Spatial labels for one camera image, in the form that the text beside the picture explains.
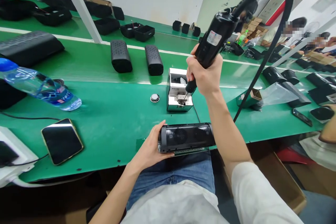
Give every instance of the hand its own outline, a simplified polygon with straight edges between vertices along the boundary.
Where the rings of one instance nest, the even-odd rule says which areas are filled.
[[[161,154],[158,151],[158,139],[159,133],[162,126],[165,124],[166,120],[163,120],[159,124],[155,125],[149,133],[144,143],[141,145],[140,149],[133,157],[133,159],[128,163],[130,167],[142,172],[144,169],[155,165],[156,163],[174,156],[174,153]]]
[[[191,55],[195,55],[199,44],[195,45]],[[223,58],[220,54],[216,56],[212,65],[204,69],[194,57],[187,58],[187,80],[192,81],[196,78],[196,84],[199,92],[207,96],[213,92],[219,91],[219,80],[221,78]]]

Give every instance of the plastic bag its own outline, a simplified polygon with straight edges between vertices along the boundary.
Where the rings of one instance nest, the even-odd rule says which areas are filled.
[[[251,108],[261,111],[261,108],[268,105],[288,103],[297,100],[298,97],[279,83],[274,83],[266,89],[260,90],[262,100],[252,105]]]

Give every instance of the phone screen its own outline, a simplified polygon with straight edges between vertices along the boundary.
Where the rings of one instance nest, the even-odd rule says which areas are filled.
[[[42,130],[45,144],[54,165],[63,163],[83,149],[70,119],[64,119]]]
[[[303,114],[301,114],[299,111],[297,111],[295,108],[293,108],[292,110],[293,115],[295,115],[297,118],[299,118],[301,121],[305,122],[306,124],[308,124],[310,127],[313,126],[312,121],[307,118],[306,116],[304,116]]]

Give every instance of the plastic bottle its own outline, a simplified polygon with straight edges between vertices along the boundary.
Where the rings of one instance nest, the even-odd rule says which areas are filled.
[[[246,32],[244,34],[240,35],[239,40],[238,40],[238,45],[242,45],[243,40],[246,38],[248,32],[249,31],[246,30]]]
[[[0,77],[12,87],[62,110],[71,111],[82,105],[82,100],[64,86],[36,70],[19,67],[9,59],[0,58]]]

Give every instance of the white shirt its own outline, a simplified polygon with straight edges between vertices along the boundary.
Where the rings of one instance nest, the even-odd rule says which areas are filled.
[[[231,182],[240,223],[303,224],[255,164],[238,164],[233,170]],[[190,180],[184,180],[147,192],[134,203],[122,223],[228,224],[217,205],[215,194]]]

